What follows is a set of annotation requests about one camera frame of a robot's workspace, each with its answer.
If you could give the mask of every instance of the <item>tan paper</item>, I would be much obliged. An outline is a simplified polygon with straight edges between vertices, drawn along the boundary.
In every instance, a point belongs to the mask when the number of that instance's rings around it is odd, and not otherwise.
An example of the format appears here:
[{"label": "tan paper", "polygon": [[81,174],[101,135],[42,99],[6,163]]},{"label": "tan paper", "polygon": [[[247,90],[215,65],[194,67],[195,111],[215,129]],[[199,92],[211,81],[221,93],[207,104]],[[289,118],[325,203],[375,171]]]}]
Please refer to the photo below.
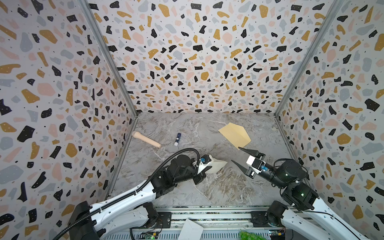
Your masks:
[{"label": "tan paper", "polygon": [[245,145],[251,142],[251,139],[249,138],[244,127],[231,122],[219,129],[219,132],[237,149],[238,147],[245,147]]}]

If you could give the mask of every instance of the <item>terrazzo wallpaper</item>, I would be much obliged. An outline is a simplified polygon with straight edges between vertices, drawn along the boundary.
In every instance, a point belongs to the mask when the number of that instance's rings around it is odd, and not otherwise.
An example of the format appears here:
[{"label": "terrazzo wallpaper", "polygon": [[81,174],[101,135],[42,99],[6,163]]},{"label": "terrazzo wallpaper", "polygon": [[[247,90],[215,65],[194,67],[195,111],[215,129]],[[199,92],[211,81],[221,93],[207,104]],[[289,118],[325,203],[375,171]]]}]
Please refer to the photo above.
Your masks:
[{"label": "terrazzo wallpaper", "polygon": [[138,112],[271,113],[333,0],[89,0]]},{"label": "terrazzo wallpaper", "polygon": [[383,4],[345,1],[278,116],[312,187],[372,240],[384,239]]},{"label": "terrazzo wallpaper", "polygon": [[130,129],[76,3],[0,1],[1,239],[50,240],[104,200]]}]

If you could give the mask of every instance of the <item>white paper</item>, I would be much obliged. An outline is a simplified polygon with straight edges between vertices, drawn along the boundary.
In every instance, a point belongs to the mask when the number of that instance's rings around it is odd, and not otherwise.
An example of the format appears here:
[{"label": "white paper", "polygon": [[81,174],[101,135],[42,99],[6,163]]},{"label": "white paper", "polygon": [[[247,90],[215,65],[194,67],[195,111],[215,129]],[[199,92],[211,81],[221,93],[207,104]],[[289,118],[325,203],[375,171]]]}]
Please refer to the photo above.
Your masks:
[{"label": "white paper", "polygon": [[204,228],[187,219],[181,229],[178,240],[200,240]]}]

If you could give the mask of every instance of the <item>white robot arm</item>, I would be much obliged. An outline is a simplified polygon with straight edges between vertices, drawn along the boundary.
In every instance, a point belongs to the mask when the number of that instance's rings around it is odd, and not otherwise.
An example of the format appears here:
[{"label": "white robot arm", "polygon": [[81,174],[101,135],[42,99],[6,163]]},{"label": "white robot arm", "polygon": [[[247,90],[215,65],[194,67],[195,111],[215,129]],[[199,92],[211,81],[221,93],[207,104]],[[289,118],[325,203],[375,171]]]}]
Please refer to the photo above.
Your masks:
[{"label": "white robot arm", "polygon": [[303,182],[308,172],[295,160],[279,159],[276,162],[284,162],[275,167],[263,160],[265,154],[241,147],[239,149],[250,155],[247,160],[248,169],[233,161],[244,174],[250,178],[259,175],[273,186],[285,189],[281,197],[292,207],[308,214],[323,229],[299,217],[278,201],[274,201],[267,211],[270,224],[282,224],[310,240],[369,240],[329,208],[318,194]]},{"label": "white robot arm", "polygon": [[[188,151],[196,153],[196,161],[180,155]],[[200,158],[199,152],[193,148],[182,149],[167,158],[146,181],[129,191],[91,206],[86,201],[78,204],[68,227],[53,240],[58,240],[68,231],[71,240],[99,240],[124,229],[151,227],[159,216],[152,204],[154,199],[189,179],[197,185],[206,178],[206,173],[215,173],[226,163],[208,154]]]}]

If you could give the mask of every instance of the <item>gray marble table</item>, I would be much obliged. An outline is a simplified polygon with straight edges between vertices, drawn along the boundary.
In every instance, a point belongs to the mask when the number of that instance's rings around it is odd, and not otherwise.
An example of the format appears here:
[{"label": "gray marble table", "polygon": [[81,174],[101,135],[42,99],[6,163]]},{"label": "gray marble table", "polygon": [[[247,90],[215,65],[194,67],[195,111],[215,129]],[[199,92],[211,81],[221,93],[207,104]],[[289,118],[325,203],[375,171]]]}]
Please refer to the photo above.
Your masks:
[{"label": "gray marble table", "polygon": [[[154,200],[155,205],[167,206],[239,206],[270,205],[280,200],[279,189],[256,176],[250,179],[232,163],[235,160],[246,167],[248,155],[236,149],[219,129],[228,123],[241,125],[251,142],[248,149],[266,154],[265,160],[289,157],[287,147],[274,119],[265,114],[220,113],[141,113],[135,131],[162,144],[153,147],[133,138],[124,158],[111,196],[116,196],[145,180],[172,153],[187,147],[196,148],[200,155],[211,154],[227,161],[227,165],[195,186],[192,180],[180,183],[172,192]],[[174,146],[177,133],[181,133],[179,146]],[[195,157],[195,153],[186,153]]]}]

